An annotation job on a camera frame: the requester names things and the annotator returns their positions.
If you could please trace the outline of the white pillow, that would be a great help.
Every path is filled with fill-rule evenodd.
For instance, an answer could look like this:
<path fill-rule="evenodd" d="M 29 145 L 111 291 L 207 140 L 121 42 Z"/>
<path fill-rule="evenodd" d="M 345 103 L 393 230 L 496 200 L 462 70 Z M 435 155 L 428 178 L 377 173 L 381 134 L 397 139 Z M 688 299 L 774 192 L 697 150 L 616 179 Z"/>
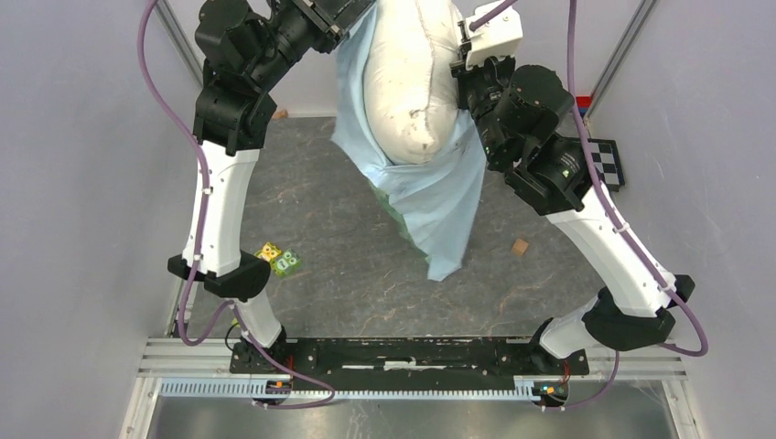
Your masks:
<path fill-rule="evenodd" d="M 377 145 L 397 165 L 430 162 L 458 118 L 449 65 L 461 14 L 451 1 L 380 1 L 364 69 L 363 98 Z"/>

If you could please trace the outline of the light blue pillowcase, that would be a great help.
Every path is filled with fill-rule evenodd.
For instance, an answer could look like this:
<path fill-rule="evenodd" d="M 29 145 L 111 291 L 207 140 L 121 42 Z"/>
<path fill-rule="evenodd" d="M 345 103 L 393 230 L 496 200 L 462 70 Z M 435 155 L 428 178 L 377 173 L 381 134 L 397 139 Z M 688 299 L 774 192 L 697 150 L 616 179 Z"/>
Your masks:
<path fill-rule="evenodd" d="M 470 116 L 459 107 L 452 136 L 428 163 L 394 164 L 377 145 L 363 98 L 377 4 L 338 48 L 332 139 L 367 178 L 400 232 L 424 255 L 428 278 L 442 281 L 463 263 L 480 203 L 485 157 Z"/>

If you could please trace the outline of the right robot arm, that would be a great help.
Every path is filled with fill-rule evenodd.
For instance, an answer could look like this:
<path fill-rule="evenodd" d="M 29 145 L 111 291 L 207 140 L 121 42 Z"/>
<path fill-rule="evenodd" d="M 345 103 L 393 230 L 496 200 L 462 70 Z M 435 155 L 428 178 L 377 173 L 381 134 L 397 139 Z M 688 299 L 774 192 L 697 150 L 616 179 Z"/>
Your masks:
<path fill-rule="evenodd" d="M 574 104 L 561 80 L 511 58 L 472 68 L 456 61 L 450 70 L 488 168 L 561 230 L 604 283 L 590 302 L 540 326 L 528 349 L 531 366 L 551 373 L 597 344 L 617 351 L 665 345 L 675 324 L 671 308 L 690 296 L 694 281 L 668 272 L 646 251 L 613 209 L 581 140 L 558 132 Z"/>

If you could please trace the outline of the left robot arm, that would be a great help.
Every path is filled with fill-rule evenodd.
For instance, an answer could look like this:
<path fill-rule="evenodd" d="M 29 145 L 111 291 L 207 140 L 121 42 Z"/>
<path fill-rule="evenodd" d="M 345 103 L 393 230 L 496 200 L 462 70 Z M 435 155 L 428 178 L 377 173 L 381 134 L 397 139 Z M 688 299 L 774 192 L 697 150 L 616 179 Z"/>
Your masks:
<path fill-rule="evenodd" d="M 264 293 L 271 265 L 240 247 L 247 188 L 277 109 L 271 92 L 310 50 L 332 52 L 372 2 L 274 1 L 270 8 L 261 16 L 245 1 L 207 1 L 199 11 L 199 193 L 187 245 L 167 268 L 232 301 L 245 339 L 255 344 L 254 363 L 272 373 L 286 364 L 287 348 Z"/>

